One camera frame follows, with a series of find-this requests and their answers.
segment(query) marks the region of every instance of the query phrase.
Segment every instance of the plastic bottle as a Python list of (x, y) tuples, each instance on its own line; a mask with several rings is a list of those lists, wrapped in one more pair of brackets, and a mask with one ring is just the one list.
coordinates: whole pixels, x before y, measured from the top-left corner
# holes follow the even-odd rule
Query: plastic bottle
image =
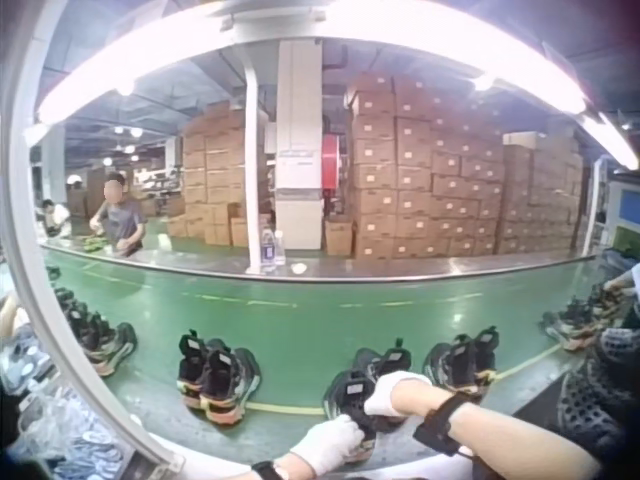
[(273, 271), (275, 264), (275, 237), (270, 228), (262, 230), (262, 270)]
[(274, 233), (274, 237), (275, 237), (275, 256), (274, 256), (275, 264), (286, 265), (287, 255), (284, 251), (284, 236), (282, 235), (282, 230), (276, 230)]

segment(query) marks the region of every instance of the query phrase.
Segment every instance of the ceiling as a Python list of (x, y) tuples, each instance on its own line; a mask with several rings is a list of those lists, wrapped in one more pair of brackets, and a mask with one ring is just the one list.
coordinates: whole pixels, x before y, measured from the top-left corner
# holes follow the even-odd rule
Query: ceiling
[[(160, 16), (199, 3), (197, 0), (69, 0), (58, 25), (42, 72), (40, 96), (68, 72), (119, 35)], [(634, 0), (449, 0), (510, 31), (536, 48), (546, 42), (575, 68), (584, 90), (598, 108), (635, 120), (640, 131), (640, 36), (633, 19), (640, 18)], [(263, 107), (274, 114), (277, 82), (277, 43), (253, 45), (249, 52), (261, 84)], [(340, 110), (341, 88), (355, 73), (389, 69), (428, 75), (424, 59), (392, 47), (351, 43), (345, 68), (325, 71), (330, 87), (325, 97), (329, 109)], [(327, 42), (325, 64), (339, 63), (344, 52), (339, 42)], [(167, 136), (178, 133), (204, 106), (224, 99), (242, 101), (242, 68), (233, 51), (214, 52), (169, 66), (140, 79), (134, 93), (110, 92), (83, 108), (67, 121), (67, 157), (82, 165), (104, 156), (118, 157), (120, 144), (136, 144), (144, 156), (157, 155)], [(493, 94), (500, 101), (500, 91)], [(509, 126), (536, 128), (542, 116), (526, 102), (509, 98)], [(141, 127), (144, 134), (133, 139), (127, 130), (117, 135), (114, 127)]]

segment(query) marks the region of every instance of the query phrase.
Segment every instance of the black wrist strap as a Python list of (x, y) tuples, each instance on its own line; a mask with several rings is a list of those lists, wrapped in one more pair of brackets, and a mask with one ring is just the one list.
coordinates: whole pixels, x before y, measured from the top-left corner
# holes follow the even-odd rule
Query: black wrist strap
[(468, 401), (469, 397), (456, 393), (444, 402), (438, 410), (430, 412), (425, 417), (424, 422), (416, 428), (413, 438), (436, 452), (444, 453), (450, 457), (455, 455), (460, 448), (460, 444), (449, 437), (449, 428), (451, 427), (449, 417)]
[(282, 477), (278, 475), (276, 469), (273, 467), (273, 462), (258, 462), (251, 465), (251, 470), (260, 475), (263, 480), (282, 480)]

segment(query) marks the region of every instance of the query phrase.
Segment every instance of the white column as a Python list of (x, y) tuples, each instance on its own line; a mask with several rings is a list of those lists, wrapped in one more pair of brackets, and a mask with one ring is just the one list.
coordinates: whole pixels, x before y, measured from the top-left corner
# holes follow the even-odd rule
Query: white column
[(164, 143), (164, 167), (171, 171), (180, 164), (181, 145), (178, 137), (168, 138)]
[(260, 219), (258, 214), (258, 79), (253, 62), (242, 46), (236, 54), (244, 66), (247, 82), (244, 131), (244, 183), (247, 209), (249, 268), (247, 273), (260, 273)]
[(287, 248), (322, 241), (322, 44), (281, 41), (276, 118), (276, 221)]
[(40, 142), (42, 159), (42, 198), (67, 202), (64, 125), (53, 126)]

